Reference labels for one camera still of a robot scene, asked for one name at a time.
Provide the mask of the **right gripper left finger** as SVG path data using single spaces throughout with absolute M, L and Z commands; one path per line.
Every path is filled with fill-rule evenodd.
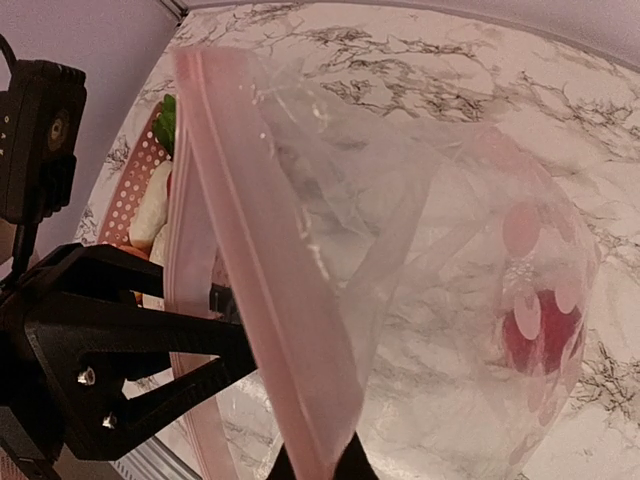
M 1 285 L 1 444 L 21 463 L 112 461 L 256 368 L 237 317 L 140 307 L 160 266 L 59 247 Z

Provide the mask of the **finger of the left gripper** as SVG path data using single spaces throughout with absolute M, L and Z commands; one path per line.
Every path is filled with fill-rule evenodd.
M 209 308 L 215 320 L 225 323 L 239 323 L 238 306 L 230 287 L 212 284 L 209 293 Z

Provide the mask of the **pink perforated plastic basket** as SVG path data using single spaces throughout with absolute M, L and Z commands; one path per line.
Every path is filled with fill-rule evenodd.
M 159 101 L 146 121 L 138 140 L 128 149 L 128 156 L 120 170 L 114 193 L 108 202 L 101 222 L 98 243 L 116 247 L 130 246 L 129 228 L 155 170 L 172 159 L 154 136 L 153 124 L 162 113 Z

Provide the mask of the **clear zip top bag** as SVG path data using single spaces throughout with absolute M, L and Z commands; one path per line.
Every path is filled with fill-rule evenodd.
M 486 124 L 396 123 L 230 47 L 174 53 L 164 306 L 209 317 L 222 262 L 300 479 L 359 423 L 420 479 L 512 479 L 579 375 L 594 238 L 537 159 Z M 511 368 L 537 292 L 582 312 L 559 370 Z

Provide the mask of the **red strawberry fruit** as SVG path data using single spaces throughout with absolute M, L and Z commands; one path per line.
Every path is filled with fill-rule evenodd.
M 552 290 L 537 292 L 540 304 L 540 330 L 538 336 L 527 339 L 516 322 L 515 311 L 509 311 L 502 324 L 502 341 L 507 364 L 523 374 L 532 374 L 538 366 L 545 374 L 561 367 L 565 348 L 573 341 L 569 359 L 573 358 L 584 340 L 582 312 L 574 307 L 563 313 Z

